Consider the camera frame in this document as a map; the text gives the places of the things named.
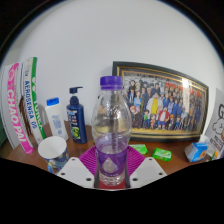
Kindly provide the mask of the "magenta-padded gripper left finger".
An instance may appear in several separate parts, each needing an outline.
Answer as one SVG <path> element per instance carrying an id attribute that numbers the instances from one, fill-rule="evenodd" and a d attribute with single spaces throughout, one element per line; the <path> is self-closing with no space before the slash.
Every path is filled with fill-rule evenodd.
<path id="1" fill-rule="evenodd" d="M 58 176 L 84 188 L 93 188 L 97 171 L 96 149 L 88 149 L 80 157 L 71 157 Z"/>

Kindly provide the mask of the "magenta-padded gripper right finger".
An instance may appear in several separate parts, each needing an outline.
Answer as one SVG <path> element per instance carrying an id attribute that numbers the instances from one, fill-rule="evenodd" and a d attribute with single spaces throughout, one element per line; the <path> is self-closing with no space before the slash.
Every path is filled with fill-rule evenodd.
<path id="1" fill-rule="evenodd" d="M 125 184 L 128 188 L 140 188 L 166 176 L 153 157 L 144 157 L 136 149 L 128 147 Z"/>

